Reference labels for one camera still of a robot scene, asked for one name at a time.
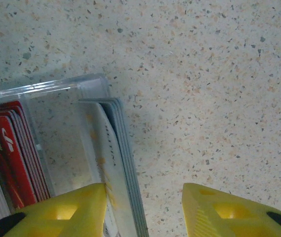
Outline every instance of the yellow plastic object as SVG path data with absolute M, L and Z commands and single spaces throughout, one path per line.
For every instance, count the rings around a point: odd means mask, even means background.
M 105 185 L 91 184 L 20 209 L 26 217 L 5 237 L 102 237 L 105 209 Z
M 183 186 L 188 237 L 281 237 L 281 226 L 266 213 L 281 211 L 198 184 Z

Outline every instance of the ridged yellow surface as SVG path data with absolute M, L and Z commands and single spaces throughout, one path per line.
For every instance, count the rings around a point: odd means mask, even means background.
M 105 185 L 88 185 L 20 209 L 27 216 L 5 237 L 102 237 L 105 210 Z
M 198 184 L 183 186 L 188 237 L 281 237 L 281 226 L 266 213 L 281 211 Z

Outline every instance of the speckled countertop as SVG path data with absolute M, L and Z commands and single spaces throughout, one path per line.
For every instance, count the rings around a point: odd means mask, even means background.
M 0 0 L 0 89 L 104 73 L 151 236 L 196 182 L 281 209 L 281 1 Z

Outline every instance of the plastic case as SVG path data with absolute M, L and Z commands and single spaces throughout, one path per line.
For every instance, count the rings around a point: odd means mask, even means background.
M 79 189 L 99 179 L 94 177 L 98 173 L 90 170 L 93 165 L 91 158 L 87 157 L 87 142 L 82 141 L 85 136 L 82 136 L 82 121 L 78 116 L 77 102 L 82 99 L 108 98 L 108 88 L 107 80 L 102 74 L 93 74 L 0 91 L 0 104 L 19 100 L 25 109 L 52 196 Z M 139 195 L 139 187 L 136 185 L 136 194 Z M 134 216 L 135 227 L 132 229 L 136 229 L 136 236 L 148 236 L 142 203 L 137 205 L 141 208 L 141 220 Z M 131 206 L 126 205 L 125 208 L 131 209 Z M 115 237 L 109 234 L 106 227 L 104 236 Z

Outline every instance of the red card logo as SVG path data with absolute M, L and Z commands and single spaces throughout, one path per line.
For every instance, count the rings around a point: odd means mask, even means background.
M 11 152 L 13 152 L 13 146 L 12 146 L 13 141 L 7 136 L 7 132 L 6 132 L 6 130 L 4 128 L 2 128 L 1 131 L 2 131 L 2 135 L 3 135 L 4 139 L 5 139 L 5 141 L 7 142 L 9 150 Z

